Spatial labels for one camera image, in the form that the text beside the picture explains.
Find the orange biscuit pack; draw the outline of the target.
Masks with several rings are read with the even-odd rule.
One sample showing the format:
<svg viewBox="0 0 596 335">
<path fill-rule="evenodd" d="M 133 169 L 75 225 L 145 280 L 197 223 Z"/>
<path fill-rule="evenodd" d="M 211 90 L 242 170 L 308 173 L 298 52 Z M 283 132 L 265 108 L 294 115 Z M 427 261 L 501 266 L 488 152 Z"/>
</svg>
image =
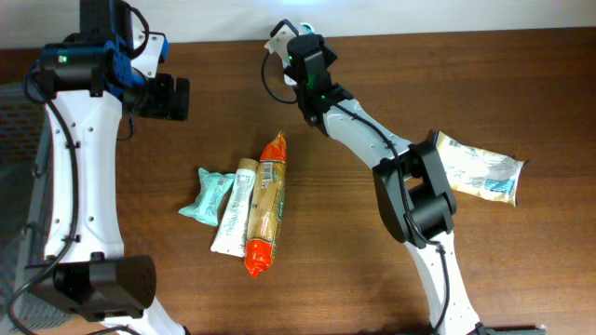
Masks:
<svg viewBox="0 0 596 335">
<path fill-rule="evenodd" d="M 251 198 L 244 265 L 251 277 L 266 271 L 276 257 L 285 206 L 287 142 L 283 132 L 261 154 Z"/>
</svg>

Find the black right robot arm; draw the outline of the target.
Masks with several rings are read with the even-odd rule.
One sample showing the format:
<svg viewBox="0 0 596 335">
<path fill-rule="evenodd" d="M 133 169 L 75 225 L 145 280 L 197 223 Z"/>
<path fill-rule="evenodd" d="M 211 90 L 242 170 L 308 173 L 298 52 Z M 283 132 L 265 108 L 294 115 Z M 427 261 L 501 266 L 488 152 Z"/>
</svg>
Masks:
<svg viewBox="0 0 596 335">
<path fill-rule="evenodd" d="M 454 250 L 456 202 L 436 147 L 413 144 L 374 121 L 328 71 L 336 53 L 319 34 L 284 47 L 286 75 L 309 125 L 340 141 L 372 171 L 382 221 L 410 252 L 420 275 L 434 334 L 492 333 L 467 296 Z"/>
</svg>

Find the mint green pack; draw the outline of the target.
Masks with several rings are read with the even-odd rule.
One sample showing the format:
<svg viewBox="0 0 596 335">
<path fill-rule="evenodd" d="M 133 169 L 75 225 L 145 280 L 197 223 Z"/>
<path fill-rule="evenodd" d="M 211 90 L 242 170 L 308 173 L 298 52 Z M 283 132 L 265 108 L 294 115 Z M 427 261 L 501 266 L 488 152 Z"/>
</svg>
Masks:
<svg viewBox="0 0 596 335">
<path fill-rule="evenodd" d="M 181 208 L 178 213 L 209 226 L 219 225 L 219 210 L 224 196 L 231 190 L 234 173 L 209 172 L 198 169 L 200 191 L 193 204 Z"/>
</svg>

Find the yellow snack bag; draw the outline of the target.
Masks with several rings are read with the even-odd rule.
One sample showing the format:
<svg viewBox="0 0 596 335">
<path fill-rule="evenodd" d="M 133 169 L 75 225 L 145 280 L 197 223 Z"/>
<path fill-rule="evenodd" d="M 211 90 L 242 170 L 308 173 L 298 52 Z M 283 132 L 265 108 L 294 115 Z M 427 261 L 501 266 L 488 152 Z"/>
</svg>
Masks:
<svg viewBox="0 0 596 335">
<path fill-rule="evenodd" d="M 433 141 L 453 190 L 518 206 L 516 193 L 527 161 L 464 145 L 441 131 Z"/>
</svg>

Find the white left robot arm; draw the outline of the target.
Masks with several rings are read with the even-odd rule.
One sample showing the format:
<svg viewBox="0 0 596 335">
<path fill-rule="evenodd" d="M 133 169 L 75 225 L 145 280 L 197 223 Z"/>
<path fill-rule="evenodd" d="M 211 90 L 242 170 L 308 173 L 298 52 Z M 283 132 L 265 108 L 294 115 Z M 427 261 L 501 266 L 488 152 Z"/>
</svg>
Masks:
<svg viewBox="0 0 596 335">
<path fill-rule="evenodd" d="M 147 255 L 126 256 L 115 202 L 115 147 L 125 114 L 183 121 L 190 83 L 161 74 L 167 38 L 124 1 L 84 1 L 80 27 L 48 44 L 26 77 L 52 139 L 46 263 L 26 268 L 25 292 L 68 314 L 128 334 L 183 334 L 156 297 Z"/>
</svg>

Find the white tube with tan cap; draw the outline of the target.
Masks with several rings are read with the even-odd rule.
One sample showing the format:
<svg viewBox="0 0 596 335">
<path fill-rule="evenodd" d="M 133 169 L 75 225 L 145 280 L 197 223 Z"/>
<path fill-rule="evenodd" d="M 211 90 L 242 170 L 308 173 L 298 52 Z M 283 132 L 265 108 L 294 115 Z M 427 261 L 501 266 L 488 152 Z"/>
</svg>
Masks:
<svg viewBox="0 0 596 335">
<path fill-rule="evenodd" d="M 241 158 L 223 219 L 210 247 L 212 252 L 243 258 L 258 162 Z"/>
</svg>

